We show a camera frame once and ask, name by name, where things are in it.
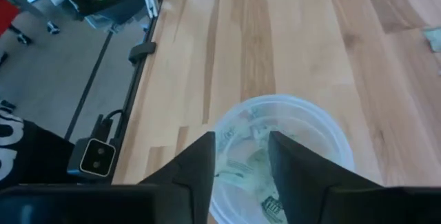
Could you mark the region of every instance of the wooden tabletop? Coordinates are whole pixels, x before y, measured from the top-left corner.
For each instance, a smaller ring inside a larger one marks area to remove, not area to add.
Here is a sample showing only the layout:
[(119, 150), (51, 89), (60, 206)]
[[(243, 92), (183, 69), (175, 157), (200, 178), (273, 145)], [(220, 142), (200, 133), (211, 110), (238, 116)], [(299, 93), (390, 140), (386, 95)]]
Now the wooden tabletop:
[(441, 0), (164, 0), (114, 183), (159, 169), (233, 105), (292, 94), (344, 130), (356, 172), (441, 185)]

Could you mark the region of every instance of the gray floor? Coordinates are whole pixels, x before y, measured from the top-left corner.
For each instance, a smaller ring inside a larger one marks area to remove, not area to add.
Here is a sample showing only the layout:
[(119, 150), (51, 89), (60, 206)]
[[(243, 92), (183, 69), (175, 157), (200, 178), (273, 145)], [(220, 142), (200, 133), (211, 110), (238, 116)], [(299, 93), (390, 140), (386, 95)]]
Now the gray floor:
[[(0, 37), (0, 47), (10, 55), (0, 67), (0, 98), (18, 106), (15, 115), (64, 136), (107, 33), (72, 21), (49, 0), (35, 6), (61, 33), (48, 34), (45, 24), (26, 12), (14, 20), (34, 44), (25, 47), (8, 31)], [(99, 114), (123, 107), (134, 71), (127, 56), (143, 38), (141, 24), (132, 23), (112, 37), (71, 142), (87, 136)]]

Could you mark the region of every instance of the black bracket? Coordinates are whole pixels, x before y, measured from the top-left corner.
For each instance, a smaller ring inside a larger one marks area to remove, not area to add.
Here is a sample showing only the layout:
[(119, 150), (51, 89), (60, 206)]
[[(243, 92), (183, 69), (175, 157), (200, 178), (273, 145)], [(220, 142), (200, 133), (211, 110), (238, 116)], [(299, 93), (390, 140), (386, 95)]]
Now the black bracket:
[(142, 59), (145, 59), (147, 55), (154, 54), (156, 51), (156, 43), (155, 42), (146, 42), (134, 46), (130, 50), (129, 61), (132, 65), (136, 65)]

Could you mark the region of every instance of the red object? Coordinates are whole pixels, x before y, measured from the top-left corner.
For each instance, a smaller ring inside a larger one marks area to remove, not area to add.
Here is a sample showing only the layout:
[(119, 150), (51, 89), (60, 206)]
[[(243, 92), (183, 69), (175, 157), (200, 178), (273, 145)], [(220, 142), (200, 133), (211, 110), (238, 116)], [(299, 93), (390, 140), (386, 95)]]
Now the red object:
[(0, 34), (3, 34), (19, 14), (19, 9), (8, 0), (0, 0)]

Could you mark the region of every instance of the plastic container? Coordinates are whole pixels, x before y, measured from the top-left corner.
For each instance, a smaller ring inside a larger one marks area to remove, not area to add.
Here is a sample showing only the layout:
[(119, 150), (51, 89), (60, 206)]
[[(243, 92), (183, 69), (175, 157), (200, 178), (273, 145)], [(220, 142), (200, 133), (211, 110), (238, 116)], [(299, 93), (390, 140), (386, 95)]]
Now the plastic container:
[[(319, 155), (348, 170), (354, 169), (345, 134), (322, 109), (289, 95), (267, 95), (234, 106), (215, 126), (216, 159), (222, 155), (243, 161), (259, 149), (251, 139), (262, 126), (294, 138)], [(268, 223), (255, 196), (215, 180), (210, 212), (220, 224)]]

